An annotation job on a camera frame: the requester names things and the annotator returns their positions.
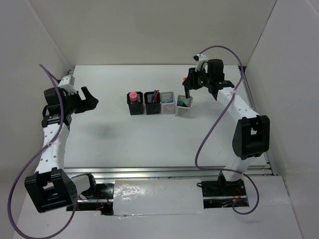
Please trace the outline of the blue eraser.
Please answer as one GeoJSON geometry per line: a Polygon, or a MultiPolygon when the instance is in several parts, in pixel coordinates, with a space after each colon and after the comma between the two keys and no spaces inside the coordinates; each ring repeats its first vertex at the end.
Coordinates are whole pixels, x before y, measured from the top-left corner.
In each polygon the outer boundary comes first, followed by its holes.
{"type": "Polygon", "coordinates": [[[164,104],[173,103],[173,98],[169,98],[163,101],[164,104]]]}

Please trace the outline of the pink capped pen tube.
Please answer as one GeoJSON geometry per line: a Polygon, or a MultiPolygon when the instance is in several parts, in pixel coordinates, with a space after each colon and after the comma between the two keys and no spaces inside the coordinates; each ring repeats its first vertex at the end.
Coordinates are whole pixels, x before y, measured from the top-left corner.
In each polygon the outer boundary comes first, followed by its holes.
{"type": "Polygon", "coordinates": [[[138,104],[139,103],[139,95],[137,92],[129,93],[130,104],[138,104]]]}

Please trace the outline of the orange eraser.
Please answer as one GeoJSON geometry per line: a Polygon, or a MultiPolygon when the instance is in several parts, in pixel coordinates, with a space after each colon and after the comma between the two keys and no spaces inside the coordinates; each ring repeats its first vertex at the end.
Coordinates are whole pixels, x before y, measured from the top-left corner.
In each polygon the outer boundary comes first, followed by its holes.
{"type": "Polygon", "coordinates": [[[172,112],[174,105],[173,104],[164,104],[163,110],[164,112],[172,112]]]}

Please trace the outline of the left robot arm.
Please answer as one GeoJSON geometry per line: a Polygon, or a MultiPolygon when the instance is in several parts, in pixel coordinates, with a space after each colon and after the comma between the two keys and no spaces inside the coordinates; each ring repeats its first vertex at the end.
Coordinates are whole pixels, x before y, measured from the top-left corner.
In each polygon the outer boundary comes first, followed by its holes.
{"type": "Polygon", "coordinates": [[[44,91],[47,105],[42,111],[44,151],[41,153],[35,173],[25,178],[25,188],[40,213],[72,206],[80,195],[88,199],[98,194],[98,185],[91,173],[70,178],[64,171],[66,141],[70,133],[72,114],[95,109],[99,102],[86,87],[68,92],[64,88],[44,91]]]}

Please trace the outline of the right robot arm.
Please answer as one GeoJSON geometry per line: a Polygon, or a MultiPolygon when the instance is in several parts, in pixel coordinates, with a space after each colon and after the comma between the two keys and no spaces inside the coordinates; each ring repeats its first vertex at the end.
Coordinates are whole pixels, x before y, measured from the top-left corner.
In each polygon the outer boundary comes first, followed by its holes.
{"type": "Polygon", "coordinates": [[[241,181],[241,175],[252,159],[269,150],[270,119],[255,112],[238,95],[237,86],[225,79],[222,60],[208,59],[204,54],[197,54],[194,59],[196,66],[189,69],[183,80],[186,98],[190,98],[191,90],[205,87],[224,106],[223,112],[229,113],[236,122],[232,139],[236,159],[220,171],[217,179],[219,193],[229,195],[241,181]]]}

